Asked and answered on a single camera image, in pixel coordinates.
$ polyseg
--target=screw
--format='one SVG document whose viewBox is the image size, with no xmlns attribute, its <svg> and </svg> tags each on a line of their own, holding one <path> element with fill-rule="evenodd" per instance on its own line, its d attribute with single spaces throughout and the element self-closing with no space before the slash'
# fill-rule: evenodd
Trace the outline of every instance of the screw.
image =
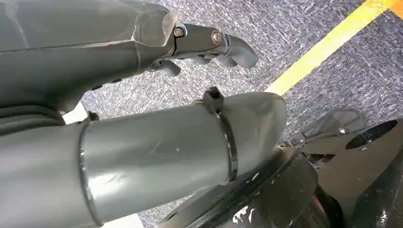
<svg viewBox="0 0 403 228">
<path fill-rule="evenodd" d="M 211 33 L 211 39 L 213 40 L 213 43 L 215 45 L 220 45 L 220 43 L 221 43 L 221 33 L 220 33 L 220 31 L 214 30 Z"/>
<path fill-rule="evenodd" d="M 346 133 L 347 133 L 347 129 L 344 128 L 344 127 L 340 127 L 340 128 L 339 128 L 339 132 L 340 132 L 341 134 L 346 134 Z"/>
<path fill-rule="evenodd" d="M 185 35 L 185 32 L 183 31 L 182 28 L 175 28 L 175 29 L 173 30 L 173 35 L 174 35 L 175 37 L 183 37 L 183 36 Z"/>
</svg>

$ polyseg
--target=robotic hand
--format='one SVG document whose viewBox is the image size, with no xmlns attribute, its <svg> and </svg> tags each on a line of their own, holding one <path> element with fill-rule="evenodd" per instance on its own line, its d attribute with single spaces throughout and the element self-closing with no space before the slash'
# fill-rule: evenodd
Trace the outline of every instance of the robotic hand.
<svg viewBox="0 0 403 228">
<path fill-rule="evenodd" d="M 256 64 L 243 40 L 175 18 L 127 0 L 0 3 L 2 226 L 102 226 L 271 158 L 286 108 L 270 93 L 213 88 L 202 105 L 65 125 L 84 92 L 144 71 L 176 76 L 172 59 Z"/>
</svg>

